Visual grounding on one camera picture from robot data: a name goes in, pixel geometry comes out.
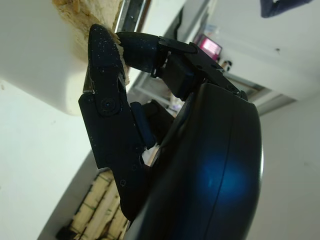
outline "black cable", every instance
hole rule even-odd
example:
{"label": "black cable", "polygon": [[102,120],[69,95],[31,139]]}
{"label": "black cable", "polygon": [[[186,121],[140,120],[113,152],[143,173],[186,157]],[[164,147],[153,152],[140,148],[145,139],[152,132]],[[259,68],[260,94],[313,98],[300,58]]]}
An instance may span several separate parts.
{"label": "black cable", "polygon": [[178,41],[178,29],[180,28],[181,26],[181,23],[182,23],[182,17],[183,17],[183,10],[184,8],[181,8],[180,12],[179,12],[179,15],[178,15],[178,24],[175,26],[174,28],[174,31],[173,31],[173,34],[174,34],[174,39]]}

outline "black screw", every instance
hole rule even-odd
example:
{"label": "black screw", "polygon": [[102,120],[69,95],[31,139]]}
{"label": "black screw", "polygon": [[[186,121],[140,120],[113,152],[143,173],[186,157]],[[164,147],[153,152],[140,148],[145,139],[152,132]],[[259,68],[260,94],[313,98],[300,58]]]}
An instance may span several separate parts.
{"label": "black screw", "polygon": [[120,186],[121,186],[121,187],[124,187],[126,184],[127,184],[127,181],[126,181],[126,180],[124,180],[124,179],[121,179],[121,180],[120,180]]}
{"label": "black screw", "polygon": [[105,110],[106,112],[111,112],[116,108],[116,103],[113,98],[105,98],[101,102],[102,109]]}

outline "white surface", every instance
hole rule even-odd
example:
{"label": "white surface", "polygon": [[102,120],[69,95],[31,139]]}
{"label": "white surface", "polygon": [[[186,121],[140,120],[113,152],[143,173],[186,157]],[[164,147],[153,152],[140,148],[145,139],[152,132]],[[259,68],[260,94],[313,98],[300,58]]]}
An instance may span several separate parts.
{"label": "white surface", "polygon": [[320,95],[261,118],[262,190],[247,240],[320,235]]}
{"label": "white surface", "polygon": [[[168,27],[186,1],[152,0],[141,32],[156,36],[165,35]],[[140,73],[141,71],[137,69],[131,68],[129,70],[130,83],[126,86],[127,92],[132,88]]]}
{"label": "white surface", "polygon": [[91,147],[83,119],[0,80],[0,239],[35,240]]}
{"label": "white surface", "polygon": [[262,18],[259,0],[218,0],[211,24],[230,73],[301,100],[320,91],[320,1]]}
{"label": "white surface", "polygon": [[72,54],[72,32],[51,1],[4,1],[0,29],[0,78],[79,115],[87,64]]}

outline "splintered wood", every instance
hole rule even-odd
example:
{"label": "splintered wood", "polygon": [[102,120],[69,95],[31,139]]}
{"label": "splintered wood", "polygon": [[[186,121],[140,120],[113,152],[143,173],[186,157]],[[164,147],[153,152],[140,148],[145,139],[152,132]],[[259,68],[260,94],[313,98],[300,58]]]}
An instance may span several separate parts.
{"label": "splintered wood", "polygon": [[60,16],[71,24],[78,50],[87,52],[92,24],[115,30],[123,0],[52,0]]}
{"label": "splintered wood", "polygon": [[69,226],[75,240],[122,240],[128,220],[111,171],[100,173]]}

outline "wooden block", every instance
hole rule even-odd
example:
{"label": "wooden block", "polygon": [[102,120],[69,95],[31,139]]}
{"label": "wooden block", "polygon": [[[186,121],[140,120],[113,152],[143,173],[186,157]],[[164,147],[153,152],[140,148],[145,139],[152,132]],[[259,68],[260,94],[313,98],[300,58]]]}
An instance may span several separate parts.
{"label": "wooden block", "polygon": [[114,218],[112,219],[112,223],[110,225],[109,231],[108,231],[108,236],[114,236],[116,239],[118,239],[119,236],[124,235],[126,231],[128,224],[128,220],[126,217],[123,215],[120,206],[117,209]]}
{"label": "wooden block", "polygon": [[70,229],[75,233],[82,233],[94,213],[94,209],[90,206],[82,204],[76,215],[73,216]]}
{"label": "wooden block", "polygon": [[87,240],[94,240],[95,236],[100,236],[101,232],[98,232],[98,229],[100,229],[100,225],[102,221],[110,221],[112,219],[112,215],[107,215],[108,214],[108,210],[112,211],[112,208],[117,209],[117,205],[114,203],[115,201],[114,198],[115,196],[118,194],[117,191],[117,186],[115,181],[112,181],[108,191],[106,192],[106,194],[104,195],[102,201],[100,202],[100,204],[98,205],[92,219],[90,220],[90,222],[88,223],[84,234],[87,236]]}

